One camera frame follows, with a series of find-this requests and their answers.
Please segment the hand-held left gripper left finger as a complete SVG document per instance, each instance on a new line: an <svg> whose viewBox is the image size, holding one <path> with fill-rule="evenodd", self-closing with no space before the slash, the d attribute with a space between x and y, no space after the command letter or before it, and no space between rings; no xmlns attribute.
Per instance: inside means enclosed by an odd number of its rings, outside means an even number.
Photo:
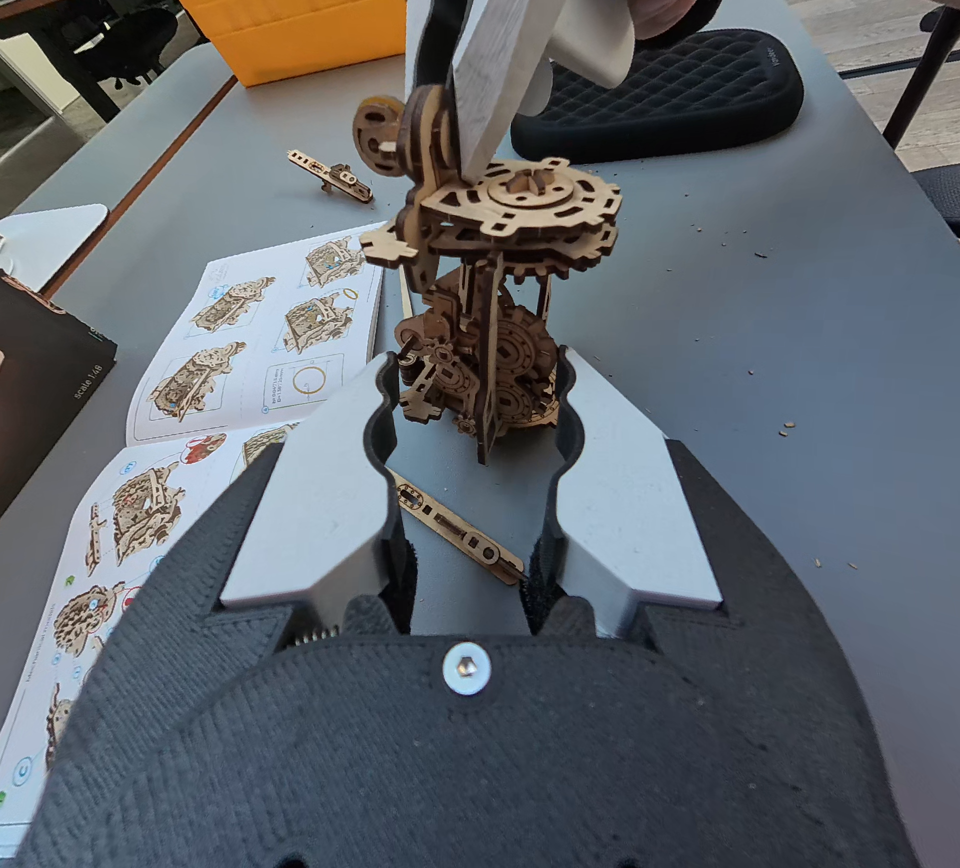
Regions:
<svg viewBox="0 0 960 868"><path fill-rule="evenodd" d="M397 355L381 353L288 436L222 589L226 607L306 600L324 627L344 627L349 602L373 595L410 631L417 562L386 467L399 382Z"/></svg>

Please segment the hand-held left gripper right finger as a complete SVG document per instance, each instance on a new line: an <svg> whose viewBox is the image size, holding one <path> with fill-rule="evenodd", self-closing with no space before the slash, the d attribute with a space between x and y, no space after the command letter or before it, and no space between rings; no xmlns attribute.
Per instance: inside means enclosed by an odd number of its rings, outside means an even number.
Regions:
<svg viewBox="0 0 960 868"><path fill-rule="evenodd" d="M641 603L714 610L722 595L666 437L572 348L559 350L556 445L541 536L521 596L533 635L562 593L625 637Z"/></svg>

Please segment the wooden gear disc assembly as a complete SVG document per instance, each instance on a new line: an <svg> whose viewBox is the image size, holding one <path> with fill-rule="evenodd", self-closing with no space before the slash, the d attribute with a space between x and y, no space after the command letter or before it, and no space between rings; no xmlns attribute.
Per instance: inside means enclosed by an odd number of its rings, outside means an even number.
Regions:
<svg viewBox="0 0 960 868"><path fill-rule="evenodd" d="M368 262L404 269L418 293L435 283L440 257L501 258L517 279L566 278L613 250L619 187L571 168L565 158L496 158L476 183L463 180L455 112L440 85L418 87L405 105L391 96L367 98L353 134L370 169L413 181L402 210L362 234L360 244Z"/></svg>

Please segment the wooden gear puzzle model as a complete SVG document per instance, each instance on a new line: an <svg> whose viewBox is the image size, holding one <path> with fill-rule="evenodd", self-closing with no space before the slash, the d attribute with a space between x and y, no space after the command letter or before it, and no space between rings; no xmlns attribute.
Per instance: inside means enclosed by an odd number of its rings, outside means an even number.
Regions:
<svg viewBox="0 0 960 868"><path fill-rule="evenodd" d="M401 321L399 403L406 419L425 424L444 411L474 439L487 464L510 430L556 422L558 346L546 328L551 279L538 278L537 310L515 303L503 282L503 257L462 262L424 292L426 310Z"/></svg>

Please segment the grey desk with brown edge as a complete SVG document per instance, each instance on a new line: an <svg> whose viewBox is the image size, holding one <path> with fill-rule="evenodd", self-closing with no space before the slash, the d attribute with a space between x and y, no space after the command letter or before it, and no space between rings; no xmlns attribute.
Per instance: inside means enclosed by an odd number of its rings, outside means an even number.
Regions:
<svg viewBox="0 0 960 868"><path fill-rule="evenodd" d="M190 49L18 205L14 214L93 204L109 210L102 225L36 292L50 297L62 285L235 81L212 44Z"/></svg>

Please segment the black quilted wrist rest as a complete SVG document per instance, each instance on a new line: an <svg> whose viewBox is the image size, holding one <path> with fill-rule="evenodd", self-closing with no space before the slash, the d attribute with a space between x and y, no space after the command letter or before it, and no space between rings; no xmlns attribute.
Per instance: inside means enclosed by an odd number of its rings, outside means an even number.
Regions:
<svg viewBox="0 0 960 868"><path fill-rule="evenodd" d="M610 89L555 66L546 108L516 115L510 140L522 158L575 165L718 151L786 130L804 94L773 35L703 31L662 50L637 46L627 77Z"/></svg>

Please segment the flat wooden strip with holes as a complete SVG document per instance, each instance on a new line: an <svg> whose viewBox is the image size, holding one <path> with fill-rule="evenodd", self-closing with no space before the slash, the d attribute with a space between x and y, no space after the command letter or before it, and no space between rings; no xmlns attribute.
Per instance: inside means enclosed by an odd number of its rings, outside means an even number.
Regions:
<svg viewBox="0 0 960 868"><path fill-rule="evenodd" d="M394 470L398 504L507 585L526 580L524 562Z"/></svg>

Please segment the instruction booklet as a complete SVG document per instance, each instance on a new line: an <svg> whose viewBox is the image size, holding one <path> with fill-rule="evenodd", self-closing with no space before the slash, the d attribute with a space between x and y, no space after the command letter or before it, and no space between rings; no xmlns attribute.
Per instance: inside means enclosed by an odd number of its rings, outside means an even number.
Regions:
<svg viewBox="0 0 960 868"><path fill-rule="evenodd" d="M153 570L222 491L371 358L382 269L333 232L210 262L150 361L126 447L78 503L2 729L2 858L69 713Z"/></svg>

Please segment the wooden lever part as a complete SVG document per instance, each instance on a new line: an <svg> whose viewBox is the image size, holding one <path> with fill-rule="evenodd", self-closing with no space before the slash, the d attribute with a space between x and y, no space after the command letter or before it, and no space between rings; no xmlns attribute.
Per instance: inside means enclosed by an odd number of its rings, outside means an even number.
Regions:
<svg viewBox="0 0 960 868"><path fill-rule="evenodd" d="M374 200L373 190L357 178L348 164L338 163L330 167L296 150L288 151L287 158L295 166L320 179L321 189L327 194L336 189L361 204L366 205Z"/></svg>

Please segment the black product box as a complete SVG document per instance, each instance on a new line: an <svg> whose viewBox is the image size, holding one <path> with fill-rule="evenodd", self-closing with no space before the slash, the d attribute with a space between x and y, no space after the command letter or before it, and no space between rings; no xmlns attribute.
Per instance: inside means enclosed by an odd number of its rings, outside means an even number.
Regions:
<svg viewBox="0 0 960 868"><path fill-rule="evenodd" d="M1 273L1 511L114 368L113 341Z"/></svg>

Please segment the black office chair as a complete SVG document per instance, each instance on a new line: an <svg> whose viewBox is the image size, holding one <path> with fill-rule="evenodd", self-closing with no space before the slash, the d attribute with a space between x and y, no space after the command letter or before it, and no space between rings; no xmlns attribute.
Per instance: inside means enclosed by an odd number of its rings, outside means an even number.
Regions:
<svg viewBox="0 0 960 868"><path fill-rule="evenodd" d="M138 10L121 17L94 46L76 52L80 65L97 82L114 78L119 91L124 81L151 83L149 72L161 74L162 51L177 32L174 12L163 8Z"/></svg>

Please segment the black stand pole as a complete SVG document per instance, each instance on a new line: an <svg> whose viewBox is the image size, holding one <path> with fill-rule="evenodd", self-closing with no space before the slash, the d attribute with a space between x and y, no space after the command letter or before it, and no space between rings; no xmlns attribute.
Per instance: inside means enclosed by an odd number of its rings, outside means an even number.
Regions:
<svg viewBox="0 0 960 868"><path fill-rule="evenodd" d="M937 75L954 51L959 38L959 10L943 7L918 65L883 130L883 138L896 149Z"/></svg>

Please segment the black mesh chair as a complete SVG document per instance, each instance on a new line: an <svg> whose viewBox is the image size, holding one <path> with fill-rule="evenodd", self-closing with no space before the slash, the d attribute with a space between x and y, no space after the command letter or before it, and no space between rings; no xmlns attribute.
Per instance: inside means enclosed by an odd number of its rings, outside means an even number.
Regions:
<svg viewBox="0 0 960 868"><path fill-rule="evenodd" d="M960 164L920 169L912 175L954 236L960 238Z"/></svg>

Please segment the white rounded board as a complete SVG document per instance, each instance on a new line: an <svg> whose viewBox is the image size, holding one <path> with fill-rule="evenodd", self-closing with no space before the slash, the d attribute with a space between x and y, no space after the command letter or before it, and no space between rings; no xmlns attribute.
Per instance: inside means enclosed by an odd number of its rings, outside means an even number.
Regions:
<svg viewBox="0 0 960 868"><path fill-rule="evenodd" d="M101 203L11 214L1 220L1 269L41 291L105 222Z"/></svg>

